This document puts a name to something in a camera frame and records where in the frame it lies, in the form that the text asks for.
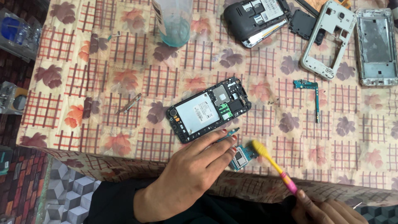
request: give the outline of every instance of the toothbrush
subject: toothbrush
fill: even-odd
[[[271,156],[268,154],[267,148],[257,140],[252,141],[252,146],[257,151],[258,154],[260,154],[261,156],[268,159],[268,161],[272,164],[272,166],[278,171],[279,176],[282,178],[286,187],[290,190],[290,192],[293,195],[296,195],[297,187],[296,187],[295,183],[290,179],[290,177],[288,175],[286,175],[286,173],[271,158]]]

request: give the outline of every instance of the clear plastic cup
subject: clear plastic cup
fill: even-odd
[[[163,42],[171,47],[186,44],[191,34],[193,0],[152,0]]]

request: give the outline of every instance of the tablecloth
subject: tablecloth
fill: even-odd
[[[234,2],[194,0],[191,38],[176,48],[162,42],[149,0],[51,1],[17,144],[100,180],[158,176],[184,147],[165,110],[238,77],[252,108],[221,127],[240,127],[238,144],[264,143],[311,196],[397,204],[397,87],[359,84],[354,36],[332,81],[299,65],[307,41],[287,25],[244,48],[222,15]],[[351,2],[353,11],[386,7],[385,1]],[[302,9],[288,3],[292,12]],[[327,36],[310,54],[330,64],[335,50]],[[315,91],[294,89],[297,79],[319,85],[319,124]],[[136,105],[115,114],[138,93]],[[276,177],[259,157],[238,173],[225,171],[209,192],[277,202],[289,192]]]

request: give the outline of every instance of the black sleeve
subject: black sleeve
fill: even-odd
[[[94,191],[90,210],[83,224],[140,223],[134,218],[135,191],[154,182],[150,179],[130,179],[121,183],[102,181]]]

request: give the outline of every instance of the gray phone housing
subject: gray phone housing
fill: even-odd
[[[394,20],[389,8],[356,11],[358,73],[364,86],[398,85]]]
[[[301,66],[323,79],[331,80],[334,78],[341,59],[343,58],[349,38],[354,30],[355,23],[357,22],[356,17],[355,13],[335,1],[327,1],[320,12],[304,55],[301,57]],[[336,38],[341,40],[342,43],[332,67],[328,67],[324,63],[311,57],[309,53],[320,29],[324,29],[328,33],[333,34],[336,27],[340,28],[339,36]]]

